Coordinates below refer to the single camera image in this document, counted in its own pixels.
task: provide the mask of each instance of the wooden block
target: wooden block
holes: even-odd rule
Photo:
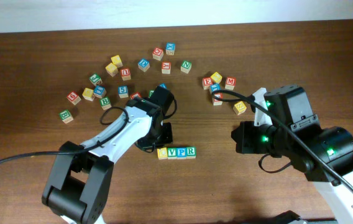
[[[97,74],[92,75],[89,80],[94,86],[102,84],[102,79]]]
[[[106,95],[106,90],[101,86],[96,86],[94,89],[94,95],[102,99]]]
[[[103,99],[100,99],[99,101],[101,103],[102,109],[107,110],[110,107],[112,107],[112,104],[110,104],[109,97],[105,97]]]
[[[236,86],[236,78],[227,77],[226,78],[226,83],[225,83],[225,89],[233,90],[235,86]]]
[[[112,63],[117,66],[117,68],[122,67],[122,62],[120,56],[116,55],[111,57]]]
[[[162,60],[163,56],[164,56],[163,49],[156,47],[153,51],[153,58],[156,60]]]
[[[213,81],[211,80],[211,78],[206,77],[206,78],[203,78],[202,84],[203,84],[203,89],[208,90],[209,87],[213,84]]]
[[[168,55],[175,54],[175,44],[174,43],[167,43],[165,46],[165,53]]]
[[[243,101],[240,101],[233,106],[233,110],[237,115],[244,113],[246,109],[247,107],[245,106]]]
[[[220,84],[220,82],[222,81],[222,76],[218,72],[216,72],[211,76],[211,79],[214,83]]]
[[[90,88],[85,88],[85,90],[83,92],[83,97],[86,100],[93,101],[95,99],[94,90],[92,90]]]
[[[74,105],[81,101],[81,98],[74,91],[67,95],[67,99]]]
[[[142,97],[140,96],[140,94],[138,92],[131,94],[131,99],[134,99],[135,97],[139,97],[142,99]]]
[[[167,89],[167,86],[164,83],[159,84],[159,87],[162,87],[164,89]]]
[[[220,89],[221,89],[221,86],[218,83],[215,83],[209,87],[209,92],[213,93],[213,91],[220,90]]]
[[[214,96],[217,96],[217,97],[219,97],[219,98],[222,99],[222,93],[215,93]],[[213,98],[213,105],[214,105],[214,106],[222,105],[222,101],[221,101],[221,100],[215,100],[215,99]]]
[[[120,70],[120,73],[123,81],[127,81],[131,79],[131,72],[129,71],[128,68]]]
[[[168,159],[177,159],[177,149],[176,148],[168,148]]]
[[[196,147],[187,147],[186,155],[188,159],[196,159]]]
[[[191,63],[188,62],[187,60],[184,60],[181,65],[181,71],[187,74],[190,72],[190,69],[191,69]]]
[[[149,68],[150,68],[150,64],[149,61],[142,58],[139,63],[138,63],[138,67],[139,69],[141,69],[142,71],[146,72]]]
[[[186,159],[186,148],[177,148],[176,149],[176,158],[177,159]]]
[[[61,113],[59,113],[59,117],[60,117],[60,119],[62,119],[62,121],[65,124],[69,123],[70,121],[73,121],[73,117],[68,110],[64,110]]]
[[[117,73],[119,73],[117,66],[115,66],[113,63],[110,63],[109,65],[107,65],[105,69],[108,72],[108,74],[112,77],[114,77],[115,75],[117,75]]]
[[[163,62],[162,63],[162,73],[163,74],[171,74],[171,62]]]
[[[167,148],[157,149],[157,157],[158,159],[167,159]]]
[[[128,97],[128,87],[127,86],[119,86],[119,96],[120,98]]]

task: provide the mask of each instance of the yellow block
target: yellow block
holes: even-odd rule
[[[117,66],[117,68],[122,67],[122,62],[121,62],[121,58],[119,55],[111,57],[111,59],[112,59],[113,64],[115,64],[115,66]]]
[[[157,157],[158,159],[167,159],[167,148],[157,149]]]
[[[83,92],[83,97],[84,97],[86,100],[93,101],[94,98],[95,98],[94,90],[92,90],[92,89],[90,89],[90,88],[85,88],[85,90],[84,90],[84,92]]]
[[[110,63],[109,65],[107,65],[105,69],[108,72],[108,74],[111,75],[112,77],[114,77],[117,73],[119,73],[117,66],[115,66],[113,63]]]
[[[222,76],[218,72],[216,72],[211,76],[211,79],[214,83],[220,84],[220,82],[222,81]]]
[[[240,101],[233,106],[233,110],[237,115],[244,113],[246,109],[247,107],[245,106],[243,101]]]

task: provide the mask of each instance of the white wall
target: white wall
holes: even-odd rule
[[[353,19],[353,0],[0,0],[0,32]]]

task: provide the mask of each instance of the cube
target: cube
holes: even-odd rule
[[[112,104],[110,104],[109,97],[105,97],[103,99],[100,99],[99,101],[101,103],[102,109],[107,110],[110,107],[112,107]]]
[[[128,68],[120,70],[120,73],[123,81],[127,81],[131,79],[131,72],[129,71]]]
[[[101,86],[96,86],[94,89],[94,95],[102,99],[106,95],[106,90]]]
[[[176,159],[177,158],[177,149],[176,148],[168,148],[168,159]]]
[[[163,62],[162,63],[162,73],[163,74],[171,74],[171,62]]]
[[[163,49],[156,47],[153,51],[153,58],[156,60],[162,60],[163,56],[164,56]]]
[[[233,90],[235,86],[236,86],[236,78],[227,77],[226,78],[226,83],[225,83],[225,89]]]
[[[209,87],[209,92],[213,93],[213,91],[220,90],[220,89],[221,89],[221,86],[219,84],[215,83]]]
[[[181,65],[181,71],[187,74],[189,73],[190,69],[191,69],[191,63],[188,62],[187,60],[184,60]]]
[[[220,84],[220,82],[222,81],[222,76],[218,72],[216,72],[211,76],[211,79],[214,83]]]
[[[163,87],[164,89],[167,89],[167,86],[164,83],[159,84],[160,87]]]
[[[177,159],[186,159],[186,148],[177,148],[176,149],[176,158]]]
[[[119,86],[119,96],[120,96],[120,98],[127,98],[128,97],[127,86]]]
[[[83,97],[86,100],[93,101],[95,99],[94,90],[92,90],[90,88],[85,88],[85,90],[83,92]]]
[[[65,124],[69,123],[70,121],[73,121],[73,117],[68,110],[64,110],[61,113],[59,113],[59,117],[60,117],[60,119],[62,119],[62,121]]]
[[[188,159],[196,158],[196,147],[187,147],[186,148],[186,156]]]
[[[67,99],[74,105],[81,101],[81,98],[74,91],[67,95]]]
[[[174,43],[167,43],[165,46],[165,53],[168,55],[175,54],[175,44]]]
[[[149,68],[150,68],[150,64],[149,61],[142,58],[139,63],[138,63],[138,67],[139,69],[141,69],[142,71],[146,72]]]
[[[111,57],[112,63],[117,67],[122,67],[122,62],[120,56],[116,55],[114,57]]]
[[[139,97],[142,99],[142,97],[140,96],[140,94],[138,92],[131,94],[131,99],[134,99],[135,97]]]
[[[158,159],[167,159],[167,148],[157,149],[157,157]]]
[[[115,75],[117,75],[117,73],[119,73],[117,66],[115,66],[113,63],[110,63],[109,65],[107,65],[105,69],[108,72],[108,74],[112,77],[114,77]]]
[[[222,93],[215,93],[214,96],[222,99]],[[213,105],[214,106],[222,105],[222,101],[221,100],[216,100],[216,99],[213,98]]]
[[[208,90],[209,87],[213,84],[213,81],[209,77],[203,78],[202,84],[203,84],[203,89]]]
[[[233,110],[237,115],[244,113],[246,109],[247,107],[245,106],[243,101],[240,101],[233,106]]]
[[[89,80],[94,86],[102,84],[102,79],[97,74],[92,75]]]

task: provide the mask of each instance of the brown wooden surface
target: brown wooden surface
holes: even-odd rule
[[[155,47],[176,42],[165,55],[171,75],[152,59]],[[104,67],[119,54],[132,80],[110,77]],[[143,73],[137,62],[149,58]],[[181,73],[190,60],[189,74]],[[260,156],[237,154],[230,138],[247,110],[211,104],[201,79],[218,71],[237,77],[235,91],[249,95],[292,83],[303,86],[322,127],[342,126],[353,134],[353,21],[286,22],[153,29],[82,30],[0,34],[0,159],[23,152],[57,150],[80,143],[105,127],[98,99],[73,106],[66,96],[82,94],[98,73],[114,106],[124,106],[117,86],[147,96],[165,83],[178,100],[170,119],[175,146],[196,146],[197,158],[159,161],[134,146],[117,162],[104,218],[108,223],[214,223],[272,217],[293,210],[305,218],[327,218],[326,202],[303,174],[289,168],[266,174]],[[61,122],[68,109],[75,120]],[[112,112],[109,120],[119,116]],[[0,166],[0,223],[64,223],[41,204],[53,156]],[[269,159],[276,169],[287,159]]]

